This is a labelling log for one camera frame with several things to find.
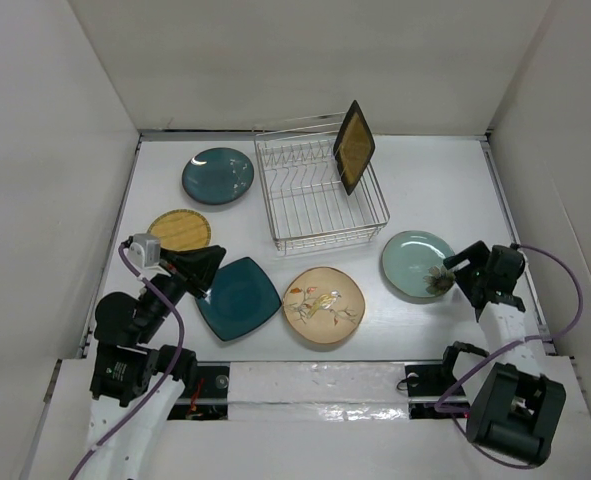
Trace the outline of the light green flower plate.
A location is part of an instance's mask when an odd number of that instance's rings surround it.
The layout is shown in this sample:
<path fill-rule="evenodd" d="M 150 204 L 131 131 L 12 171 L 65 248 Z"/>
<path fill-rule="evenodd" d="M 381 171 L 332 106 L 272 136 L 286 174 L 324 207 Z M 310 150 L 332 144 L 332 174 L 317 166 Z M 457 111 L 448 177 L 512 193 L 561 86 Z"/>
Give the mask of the light green flower plate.
<path fill-rule="evenodd" d="M 395 234 L 381 254 L 386 279 L 403 294 L 414 298 L 437 298 L 455 285 L 454 273 L 444 260 L 454 255 L 441 237 L 425 231 Z"/>

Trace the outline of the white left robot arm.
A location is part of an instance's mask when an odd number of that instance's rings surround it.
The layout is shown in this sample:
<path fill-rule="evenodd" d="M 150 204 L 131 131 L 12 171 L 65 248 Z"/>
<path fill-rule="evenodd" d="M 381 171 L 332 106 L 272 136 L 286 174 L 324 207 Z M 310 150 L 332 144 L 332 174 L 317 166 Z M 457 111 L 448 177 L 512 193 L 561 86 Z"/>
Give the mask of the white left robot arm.
<path fill-rule="evenodd" d="M 95 307 L 86 452 L 72 479 L 142 478 L 175 401 L 198 384 L 196 355 L 184 346 L 177 306 L 185 295 L 206 296 L 226 250 L 174 252 L 144 235 L 129 237 L 117 253 L 143 288 L 136 297 L 112 292 Z"/>

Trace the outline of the round teal blossom plate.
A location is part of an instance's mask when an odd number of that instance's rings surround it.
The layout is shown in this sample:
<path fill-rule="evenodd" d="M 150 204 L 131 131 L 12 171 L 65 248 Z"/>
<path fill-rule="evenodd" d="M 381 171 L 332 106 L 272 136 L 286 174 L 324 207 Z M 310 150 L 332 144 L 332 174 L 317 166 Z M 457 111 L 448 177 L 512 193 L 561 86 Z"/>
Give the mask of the round teal blossom plate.
<path fill-rule="evenodd" d="M 216 147 L 194 155 L 185 165 L 181 184 L 186 194 L 205 205 L 225 205 L 241 198 L 252 186 L 255 169 L 239 150 Z"/>

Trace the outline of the cream bird painted plate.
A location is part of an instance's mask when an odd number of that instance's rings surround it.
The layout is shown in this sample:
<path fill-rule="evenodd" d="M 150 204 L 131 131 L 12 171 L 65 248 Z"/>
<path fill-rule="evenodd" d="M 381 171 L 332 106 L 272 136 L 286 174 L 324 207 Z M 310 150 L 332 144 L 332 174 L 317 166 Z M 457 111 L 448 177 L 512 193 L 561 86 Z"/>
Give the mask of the cream bird painted plate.
<path fill-rule="evenodd" d="M 359 327 L 365 297 L 346 273 L 331 267 L 311 268 L 285 290 L 283 312 L 301 337 L 318 345 L 344 342 Z"/>

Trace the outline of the square dark teal plate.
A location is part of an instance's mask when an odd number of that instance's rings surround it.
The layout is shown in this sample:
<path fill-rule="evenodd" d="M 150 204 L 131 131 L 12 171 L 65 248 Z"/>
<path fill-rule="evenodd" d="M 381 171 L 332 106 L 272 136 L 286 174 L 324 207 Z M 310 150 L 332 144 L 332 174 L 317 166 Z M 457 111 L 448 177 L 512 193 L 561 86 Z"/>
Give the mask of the square dark teal plate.
<path fill-rule="evenodd" d="M 221 267 L 196 305 L 214 335 L 229 342 L 265 324 L 281 309 L 282 302 L 264 270 L 244 257 Z"/>

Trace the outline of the square black yellow plate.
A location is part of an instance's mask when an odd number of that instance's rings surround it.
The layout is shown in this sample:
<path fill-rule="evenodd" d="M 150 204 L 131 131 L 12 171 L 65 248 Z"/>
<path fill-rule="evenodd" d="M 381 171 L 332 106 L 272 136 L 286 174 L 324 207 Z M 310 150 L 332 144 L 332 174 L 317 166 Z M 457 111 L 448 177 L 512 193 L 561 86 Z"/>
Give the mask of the square black yellow plate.
<path fill-rule="evenodd" d="M 334 142 L 332 153 L 340 180 L 351 195 L 375 152 L 375 141 L 359 103 L 354 100 Z"/>

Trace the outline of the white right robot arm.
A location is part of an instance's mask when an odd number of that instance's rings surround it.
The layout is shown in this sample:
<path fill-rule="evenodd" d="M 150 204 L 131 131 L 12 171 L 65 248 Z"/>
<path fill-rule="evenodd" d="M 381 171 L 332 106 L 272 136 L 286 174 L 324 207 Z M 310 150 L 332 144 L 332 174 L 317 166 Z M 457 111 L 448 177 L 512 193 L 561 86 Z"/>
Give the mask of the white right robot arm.
<path fill-rule="evenodd" d="M 477 241 L 446 258 L 444 267 L 472 306 L 486 345 L 456 342 L 437 368 L 445 392 L 437 412 L 464 416 L 467 441 L 510 468 L 543 465 L 566 401 L 565 387 L 548 378 L 531 350 L 543 335 L 524 326 L 526 306 L 514 293 L 526 259 L 518 245 Z"/>

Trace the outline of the round woven bamboo plate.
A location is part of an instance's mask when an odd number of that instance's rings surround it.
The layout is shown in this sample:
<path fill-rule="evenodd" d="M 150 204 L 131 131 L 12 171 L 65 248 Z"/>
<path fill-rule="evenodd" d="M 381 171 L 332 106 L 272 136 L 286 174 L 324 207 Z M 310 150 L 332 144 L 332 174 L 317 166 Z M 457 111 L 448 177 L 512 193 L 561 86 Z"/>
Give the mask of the round woven bamboo plate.
<path fill-rule="evenodd" d="M 207 219 L 188 209 L 162 214 L 149 226 L 148 233 L 160 240 L 163 249 L 176 252 L 201 249 L 211 241 L 211 227 Z"/>

